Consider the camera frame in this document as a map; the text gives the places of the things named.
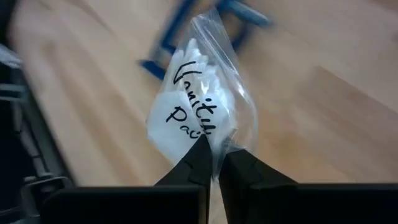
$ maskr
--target clear plastic bag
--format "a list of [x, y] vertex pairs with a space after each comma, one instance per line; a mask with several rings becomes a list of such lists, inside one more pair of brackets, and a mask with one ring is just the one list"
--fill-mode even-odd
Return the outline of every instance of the clear plastic bag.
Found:
[[217, 11], [194, 17], [152, 105], [148, 138], [175, 165], [206, 134], [216, 177], [228, 152], [256, 150], [257, 122]]

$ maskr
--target blue metal frame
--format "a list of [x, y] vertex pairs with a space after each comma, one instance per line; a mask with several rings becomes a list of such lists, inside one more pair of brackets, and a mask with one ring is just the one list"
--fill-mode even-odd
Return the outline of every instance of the blue metal frame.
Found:
[[[177, 34], [177, 31], [181, 28], [182, 22], [188, 16], [188, 13], [192, 10], [192, 7], [198, 0], [183, 0], [176, 15], [174, 16], [169, 28], [162, 36], [160, 43], [155, 46], [152, 50], [150, 60], [141, 60], [141, 65], [155, 75], [157, 78], [163, 80], [165, 75], [165, 69], [160, 67], [158, 63], [161, 60], [162, 50], [166, 50], [173, 54], [176, 47], [172, 45], [172, 40]], [[247, 39], [250, 34], [250, 24], [256, 26], [265, 27], [270, 24], [269, 19], [261, 13], [251, 9], [249, 6], [242, 3], [240, 0], [221, 0], [217, 5], [216, 9], [220, 14], [221, 18], [226, 12], [232, 12], [238, 17], [243, 24], [240, 28], [239, 34], [233, 39], [232, 46], [235, 51], [238, 51], [242, 43]]]

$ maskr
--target black plastic object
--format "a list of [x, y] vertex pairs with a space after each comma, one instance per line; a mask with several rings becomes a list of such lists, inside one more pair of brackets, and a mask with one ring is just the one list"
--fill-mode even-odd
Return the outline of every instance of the black plastic object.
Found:
[[298, 184], [245, 150], [227, 154], [220, 186], [229, 224], [397, 223], [397, 184]]
[[[10, 2], [0, 1], [0, 6], [4, 4], [7, 7]], [[2, 12], [0, 7], [0, 17], [3, 17]], [[0, 63], [0, 84], [11, 82], [11, 71]], [[32, 159], [14, 131], [13, 121], [12, 103], [0, 100], [0, 224], [20, 219], [19, 189], [24, 185], [24, 177], [35, 175]]]
[[39, 216], [39, 210], [49, 196], [70, 187], [72, 187], [72, 183], [68, 178], [51, 175], [27, 182], [21, 188], [22, 207], [25, 215], [29, 218]]
[[155, 186], [60, 190], [40, 209], [42, 223], [207, 223], [211, 151], [202, 135]]

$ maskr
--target wooden surface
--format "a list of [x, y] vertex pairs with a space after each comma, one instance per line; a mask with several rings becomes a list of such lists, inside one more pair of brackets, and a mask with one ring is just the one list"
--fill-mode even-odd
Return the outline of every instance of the wooden surface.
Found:
[[[79, 184], [150, 185], [170, 170], [146, 139], [160, 81], [137, 60], [177, 2], [20, 1], [12, 39]], [[239, 54], [257, 156], [299, 182], [397, 181], [395, 1], [248, 3], [275, 23]]]

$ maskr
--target plastic bag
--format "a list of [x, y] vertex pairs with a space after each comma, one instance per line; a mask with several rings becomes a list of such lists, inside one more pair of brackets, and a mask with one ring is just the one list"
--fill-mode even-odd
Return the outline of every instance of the plastic bag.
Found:
[[257, 122], [217, 11], [194, 17], [152, 105], [148, 138], [175, 165], [206, 134], [217, 177], [226, 153], [256, 150]]

